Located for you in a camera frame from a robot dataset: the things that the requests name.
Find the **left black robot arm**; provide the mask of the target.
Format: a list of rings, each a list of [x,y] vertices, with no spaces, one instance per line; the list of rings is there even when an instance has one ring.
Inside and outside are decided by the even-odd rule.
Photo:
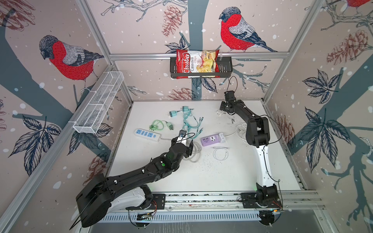
[[[95,175],[76,197],[79,216],[73,225],[81,223],[83,228],[87,228],[96,224],[113,208],[115,199],[136,188],[139,194],[128,200],[125,208],[148,208],[153,194],[147,184],[164,179],[179,169],[181,161],[192,155],[192,136],[192,133],[181,130],[179,136],[171,140],[169,151],[152,158],[141,168],[118,176]]]

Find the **white charger adapter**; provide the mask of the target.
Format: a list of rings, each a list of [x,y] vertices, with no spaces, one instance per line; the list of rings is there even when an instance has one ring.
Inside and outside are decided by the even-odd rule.
[[[223,133],[219,133],[219,143],[225,143],[226,139]]]
[[[225,112],[225,111],[222,111],[222,110],[218,110],[218,111],[216,112],[216,114],[217,114],[217,116],[221,117],[223,114],[226,114],[226,112]]]

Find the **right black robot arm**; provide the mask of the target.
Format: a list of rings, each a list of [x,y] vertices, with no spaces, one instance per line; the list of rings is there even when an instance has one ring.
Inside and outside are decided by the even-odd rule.
[[[233,90],[224,93],[225,100],[220,104],[220,110],[230,115],[237,114],[246,123],[246,142],[254,147],[257,161],[257,182],[255,202],[259,207],[266,208],[271,204],[282,208],[279,180],[272,177],[269,165],[268,145],[270,144],[270,127],[267,117],[260,116],[250,110],[242,100],[235,97]]]

